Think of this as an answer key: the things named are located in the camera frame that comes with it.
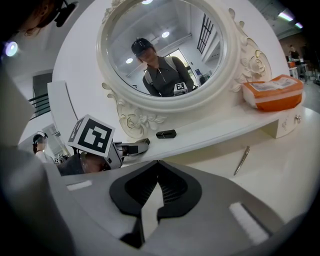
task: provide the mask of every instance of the ceiling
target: ceiling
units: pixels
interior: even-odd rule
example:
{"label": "ceiling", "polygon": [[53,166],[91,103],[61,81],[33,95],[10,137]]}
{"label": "ceiling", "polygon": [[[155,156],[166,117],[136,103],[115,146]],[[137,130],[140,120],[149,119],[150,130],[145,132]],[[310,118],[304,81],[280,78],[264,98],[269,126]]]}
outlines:
{"label": "ceiling", "polygon": [[[282,39],[294,34],[301,32],[301,29],[295,26],[299,21],[294,19],[294,15],[290,10],[286,9],[285,6],[278,0],[249,0],[264,16],[266,21],[272,27],[274,33],[278,39]],[[278,15],[285,11],[286,14],[290,15],[293,20],[291,22],[278,17]]]}

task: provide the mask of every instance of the gray jacket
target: gray jacket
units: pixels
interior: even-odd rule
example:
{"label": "gray jacket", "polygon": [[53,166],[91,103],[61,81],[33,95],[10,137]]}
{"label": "gray jacket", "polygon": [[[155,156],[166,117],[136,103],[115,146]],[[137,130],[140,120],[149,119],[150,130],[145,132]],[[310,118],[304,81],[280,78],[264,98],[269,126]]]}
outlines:
{"label": "gray jacket", "polygon": [[153,84],[149,84],[145,77],[142,81],[145,88],[153,96],[172,97],[174,95],[175,84],[185,83],[188,92],[194,87],[194,81],[191,79],[187,68],[178,57],[172,57],[176,67],[174,70],[168,65],[164,57],[159,58],[159,69],[148,65],[147,71],[150,74]]}

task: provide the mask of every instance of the window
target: window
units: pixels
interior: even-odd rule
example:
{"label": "window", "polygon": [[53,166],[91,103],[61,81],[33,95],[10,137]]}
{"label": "window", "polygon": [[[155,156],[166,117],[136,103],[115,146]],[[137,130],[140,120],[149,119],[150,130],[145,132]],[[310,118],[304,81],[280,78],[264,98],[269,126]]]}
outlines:
{"label": "window", "polygon": [[204,49],[207,45],[207,42],[213,27],[214,27],[214,24],[211,22],[211,20],[209,20],[209,17],[207,17],[206,14],[204,14],[200,37],[199,37],[198,46],[197,46],[197,49],[200,51],[201,54],[204,52]]}

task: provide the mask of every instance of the backpack strap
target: backpack strap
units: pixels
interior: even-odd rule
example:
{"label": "backpack strap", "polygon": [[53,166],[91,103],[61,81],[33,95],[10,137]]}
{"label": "backpack strap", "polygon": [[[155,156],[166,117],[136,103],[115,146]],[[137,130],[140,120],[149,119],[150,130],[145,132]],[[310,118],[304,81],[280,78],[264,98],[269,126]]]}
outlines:
{"label": "backpack strap", "polygon": [[146,80],[146,82],[149,84],[149,85],[153,85],[154,82],[152,82],[152,79],[151,79],[151,76],[150,76],[150,73],[148,70],[145,71],[144,73],[144,78]]}

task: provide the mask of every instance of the drawer knob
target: drawer knob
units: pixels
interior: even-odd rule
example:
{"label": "drawer knob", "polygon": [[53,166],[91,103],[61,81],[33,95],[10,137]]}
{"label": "drawer knob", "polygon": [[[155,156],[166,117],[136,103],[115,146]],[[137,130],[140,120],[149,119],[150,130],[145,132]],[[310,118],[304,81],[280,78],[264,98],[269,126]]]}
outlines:
{"label": "drawer knob", "polygon": [[295,115],[295,117],[294,117],[294,120],[296,120],[297,121],[297,123],[298,124],[300,124],[301,123],[301,115]]}

